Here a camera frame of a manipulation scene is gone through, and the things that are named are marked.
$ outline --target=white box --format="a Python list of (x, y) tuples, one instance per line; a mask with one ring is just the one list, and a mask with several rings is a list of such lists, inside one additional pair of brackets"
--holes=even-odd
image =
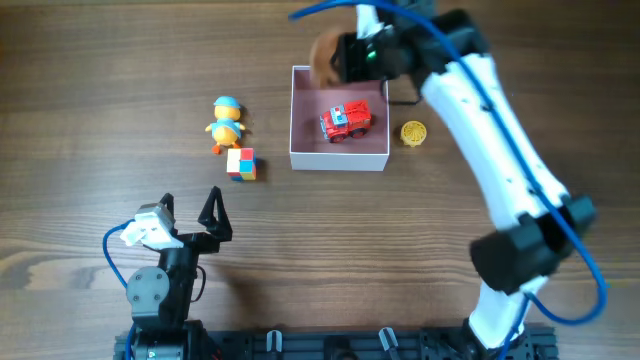
[[(332, 144), (324, 138), (320, 115), (336, 105), (366, 99), (371, 129), (362, 138)], [(293, 170), (382, 171), (389, 159), (389, 105), (380, 82), (368, 81), (331, 89), (311, 84), (309, 66), (291, 72), (289, 154)]]

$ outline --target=toy duck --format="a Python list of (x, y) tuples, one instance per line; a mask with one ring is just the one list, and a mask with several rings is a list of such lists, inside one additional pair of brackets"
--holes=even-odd
[(205, 131), (211, 131), (211, 136), (216, 141), (211, 151), (220, 155), (220, 145), (240, 148), (236, 141), (242, 137), (240, 130), (246, 129), (244, 125), (236, 123), (240, 119), (240, 104), (232, 97), (221, 96), (213, 105), (218, 121), (211, 123), (205, 129)]

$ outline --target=toy truck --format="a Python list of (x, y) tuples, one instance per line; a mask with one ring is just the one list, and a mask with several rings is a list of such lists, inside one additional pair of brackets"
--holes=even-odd
[(367, 100), (350, 101), (335, 106), (320, 116), (324, 138), (340, 143), (347, 136), (360, 138), (371, 128), (371, 112)]

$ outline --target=rubik's cube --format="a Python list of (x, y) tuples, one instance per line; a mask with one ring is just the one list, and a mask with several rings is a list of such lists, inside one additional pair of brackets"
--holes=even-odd
[(256, 154), (252, 148), (227, 150), (227, 174), (233, 181), (256, 179)]

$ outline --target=wood grain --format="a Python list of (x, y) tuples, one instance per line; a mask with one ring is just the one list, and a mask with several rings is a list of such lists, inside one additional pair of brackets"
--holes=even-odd
[[(130, 307), (102, 257), (104, 232), (176, 197), (194, 231), (212, 185), (234, 240), (203, 257), (210, 279), (192, 308), (209, 329), (453, 325), (479, 280), (471, 240), (492, 230), (446, 127), (424, 104), (421, 147), (398, 139), (382, 173), (293, 172), (291, 66), (313, 38), (354, 25), (351, 10), (291, 24), (301, 2), (0, 9), (0, 358), (107, 359)], [(600, 211), (586, 238), (611, 284), (595, 323), (559, 328), (563, 359), (640, 357), (640, 42), (634, 0), (442, 1), (470, 10), (540, 155)], [(394, 98), (414, 96), (409, 83)], [(203, 130), (212, 102), (237, 97), (265, 167), (235, 184)], [(155, 264), (110, 245), (125, 277)], [(593, 302), (590, 275), (566, 261), (542, 293), (566, 316)], [(533, 311), (531, 321), (546, 321)]]

